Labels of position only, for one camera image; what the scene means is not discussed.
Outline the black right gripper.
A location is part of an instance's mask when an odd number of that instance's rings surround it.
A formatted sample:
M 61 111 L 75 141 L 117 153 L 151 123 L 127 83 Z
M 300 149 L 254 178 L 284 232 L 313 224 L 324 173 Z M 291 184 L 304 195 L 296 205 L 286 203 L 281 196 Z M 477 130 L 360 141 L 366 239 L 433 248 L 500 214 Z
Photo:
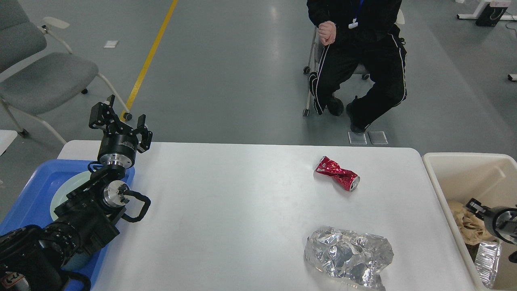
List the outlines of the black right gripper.
M 471 198 L 466 204 L 467 210 L 476 217 L 484 217 L 486 229 L 503 241 L 517 243 L 516 208 L 484 206 L 480 201 Z

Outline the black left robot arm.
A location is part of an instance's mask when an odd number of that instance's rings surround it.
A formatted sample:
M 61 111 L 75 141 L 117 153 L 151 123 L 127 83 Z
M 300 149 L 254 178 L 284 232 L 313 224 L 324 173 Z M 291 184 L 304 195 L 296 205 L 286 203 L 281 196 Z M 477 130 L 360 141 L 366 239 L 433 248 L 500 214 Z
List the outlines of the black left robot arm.
M 141 115 L 137 127 L 120 121 L 113 110 L 115 96 L 92 107 L 89 127 L 103 138 L 96 161 L 88 164 L 89 180 L 67 194 L 57 206 L 57 219 L 46 227 L 27 225 L 1 236 L 2 291 L 63 291 L 71 280 L 89 291 L 87 276 L 63 267 L 76 254 L 93 255 L 118 234 L 120 219 L 141 221 L 150 199 L 123 182 L 137 152 L 150 148 L 153 133 Z

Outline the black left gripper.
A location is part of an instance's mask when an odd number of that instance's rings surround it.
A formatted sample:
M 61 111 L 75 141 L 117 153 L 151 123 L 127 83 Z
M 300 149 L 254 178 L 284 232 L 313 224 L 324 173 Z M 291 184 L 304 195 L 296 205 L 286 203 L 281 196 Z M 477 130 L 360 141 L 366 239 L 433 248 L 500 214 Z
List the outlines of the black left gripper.
M 145 114 L 139 116 L 135 129 L 122 123 L 113 110 L 114 101 L 115 95 L 110 95 L 106 101 L 96 103 L 90 112 L 88 126 L 103 131 L 98 162 L 128 169 L 135 164 L 136 151 L 144 153 L 149 150 L 153 132 L 145 123 Z

